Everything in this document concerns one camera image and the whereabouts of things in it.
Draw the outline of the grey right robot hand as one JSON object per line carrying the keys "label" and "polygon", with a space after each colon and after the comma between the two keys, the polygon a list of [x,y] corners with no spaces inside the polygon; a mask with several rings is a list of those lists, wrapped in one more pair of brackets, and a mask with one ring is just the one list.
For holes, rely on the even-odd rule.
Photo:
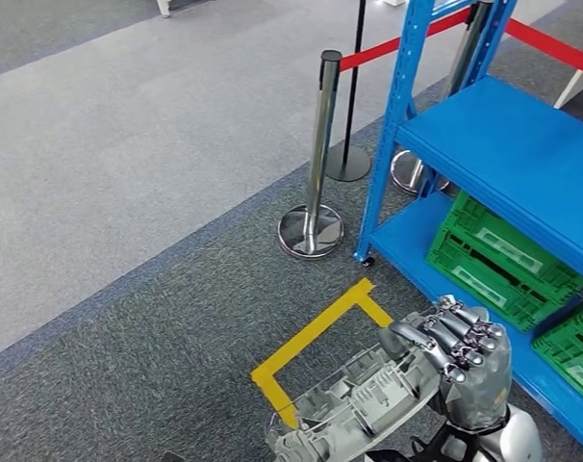
{"label": "grey right robot hand", "polygon": [[428,311],[391,322],[378,336],[394,361],[409,354],[427,361],[439,379],[439,412],[456,426],[483,431],[507,414],[510,341],[484,307],[442,295]]}

